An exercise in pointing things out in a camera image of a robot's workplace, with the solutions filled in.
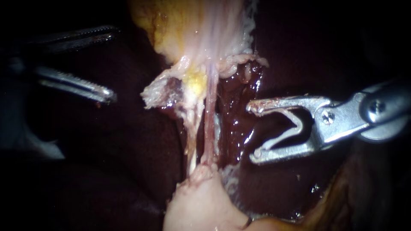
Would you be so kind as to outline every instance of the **white fibrous tissue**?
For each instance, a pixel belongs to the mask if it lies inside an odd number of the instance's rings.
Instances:
[[[134,23],[147,32],[154,50],[171,66],[141,93],[146,108],[172,107],[187,132],[188,177],[167,206],[164,230],[242,230],[248,222],[231,203],[215,164],[214,114],[219,78],[232,76],[237,65],[249,61],[268,66],[250,48],[256,4],[255,0],[129,1]],[[204,153],[196,166],[196,138],[204,110]]]
[[[214,140],[218,78],[232,76],[238,64],[248,61],[268,66],[267,60],[250,48],[256,4],[242,0],[143,0],[130,4],[136,25],[146,30],[154,50],[171,65],[141,96],[147,109],[172,106],[183,119],[189,174],[195,168],[197,131],[204,109],[203,161],[215,159],[210,140]]]

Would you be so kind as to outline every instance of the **yellow fat tissue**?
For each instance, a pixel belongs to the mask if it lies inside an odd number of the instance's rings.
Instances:
[[[240,53],[242,0],[128,0],[133,22],[143,28],[154,50],[166,61],[189,60],[179,78],[200,96],[206,90],[208,62]]]

